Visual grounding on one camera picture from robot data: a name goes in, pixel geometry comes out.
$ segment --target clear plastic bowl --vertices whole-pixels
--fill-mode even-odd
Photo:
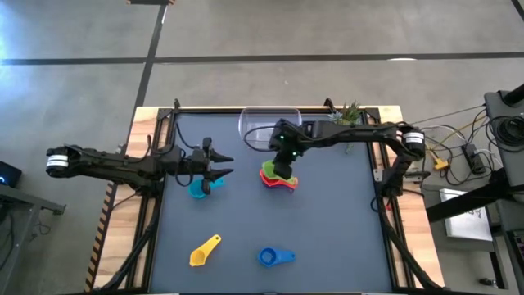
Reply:
[[[278,120],[286,119],[293,124],[302,124],[302,115],[292,107],[246,107],[238,118],[238,133],[243,140],[246,133],[258,127],[274,126]],[[246,141],[254,148],[268,148],[273,128],[259,129],[249,133]]]

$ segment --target concrete floor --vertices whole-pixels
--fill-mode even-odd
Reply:
[[[145,57],[157,12],[124,1],[3,1],[0,58]],[[510,0],[178,0],[157,56],[511,51],[524,52],[524,22]],[[29,245],[12,293],[83,289],[106,181],[51,179],[45,151],[63,143],[111,151],[124,142],[142,70],[0,66],[0,123],[9,126],[0,131],[0,160],[24,171],[20,189],[68,205],[61,217],[43,214],[52,232]],[[480,105],[483,93],[513,89],[523,76],[524,59],[155,65],[144,105],[318,105],[330,97],[401,105],[414,121]],[[475,114],[426,125],[460,126]],[[487,253],[438,252],[452,289],[517,293],[514,282],[508,291],[475,283],[491,274]]]

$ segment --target wooden table frame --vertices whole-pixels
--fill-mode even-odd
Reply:
[[[180,107],[180,111],[200,113],[239,112],[242,108],[244,107]],[[327,111],[325,107],[294,108],[305,111]],[[370,112],[376,113],[370,116],[370,123],[380,123],[380,121],[373,121],[372,117],[382,122],[402,121],[400,107],[398,106],[371,106],[362,108],[372,110]],[[158,129],[157,133],[159,136],[154,138],[154,141],[156,140],[157,145],[161,147],[165,142],[166,136],[173,133],[173,130],[169,128],[171,126],[171,124],[168,123],[169,118],[165,118],[170,114],[172,109],[172,107],[139,107],[133,118],[127,149],[125,150],[126,153],[131,157],[142,157],[147,150],[146,136],[149,134],[152,136],[156,128]],[[383,157],[384,159],[388,157],[390,164],[395,160],[395,154],[388,147],[379,143],[370,143],[370,147],[374,155],[376,155],[373,159],[373,164],[376,168],[384,168],[385,162],[382,160]],[[419,191],[418,186],[414,184],[405,184],[404,187],[413,191]],[[86,292],[93,290],[93,288],[101,287],[109,281],[129,254],[133,246],[133,241],[143,232],[144,227],[147,226],[151,218],[155,200],[147,200],[141,197],[132,197],[126,203],[119,205],[118,210],[111,212],[110,208],[114,203],[132,194],[133,190],[127,185],[117,187],[109,183],[107,186],[106,197],[102,204],[102,213],[93,245],[93,253],[88,266],[88,275],[85,281],[84,291]],[[430,278],[443,286],[444,280],[440,271],[440,264],[436,255],[436,249],[431,236],[431,229],[427,220],[422,197],[415,193],[405,193],[402,197],[398,198],[398,202],[393,200],[391,206],[392,211],[387,212],[391,224],[395,226],[397,232],[404,231],[404,234],[401,233],[400,237],[406,242],[409,251],[418,261],[419,265],[428,273]],[[121,284],[121,288],[129,288],[130,286],[141,285],[142,283],[145,283],[146,286],[148,285],[149,282],[142,282],[144,268],[147,267],[147,252],[151,251],[148,246],[149,245],[146,245],[144,247],[138,258],[136,270],[132,276],[133,279],[127,279],[125,283]],[[405,269],[406,265],[395,246],[389,242],[388,245],[386,245],[386,250],[388,248],[394,257],[394,259],[390,261],[392,283],[398,287],[420,288],[420,283],[416,279],[413,280],[413,276]]]

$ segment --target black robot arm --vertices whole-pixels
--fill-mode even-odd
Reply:
[[[202,188],[209,193],[209,182],[230,173],[233,169],[213,170],[210,163],[232,161],[211,147],[211,138],[204,138],[202,148],[192,149],[188,157],[177,145],[169,145],[151,151],[142,158],[119,153],[99,152],[92,148],[75,145],[49,148],[46,172],[54,178],[70,178],[85,175],[106,179],[116,184],[128,184],[138,194],[158,193],[158,184],[169,175],[203,175]]]
[[[405,123],[380,125],[337,125],[327,120],[306,121],[294,125],[281,119],[273,129],[269,149],[277,152],[275,174],[289,179],[291,163],[310,148],[331,147],[336,143],[379,142],[388,145],[397,155],[392,167],[382,173],[378,182],[383,197],[402,194],[402,179],[413,161],[425,156],[424,133]]]

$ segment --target dark blue table surface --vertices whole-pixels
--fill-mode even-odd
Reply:
[[[202,200],[190,197],[173,177],[166,180],[150,291],[390,291],[381,226],[369,207],[374,188],[367,146],[355,143],[350,154],[345,143],[309,150],[293,164],[299,185],[290,194],[262,184],[261,163],[274,152],[250,150],[238,134],[237,120],[234,114],[178,118],[189,144],[210,136],[217,152],[235,158],[214,168],[235,171],[225,176],[225,187]],[[187,176],[180,179],[184,183]],[[214,234],[222,242],[204,266],[191,267],[191,252]],[[296,261],[266,268],[257,261],[264,247],[292,250]]]

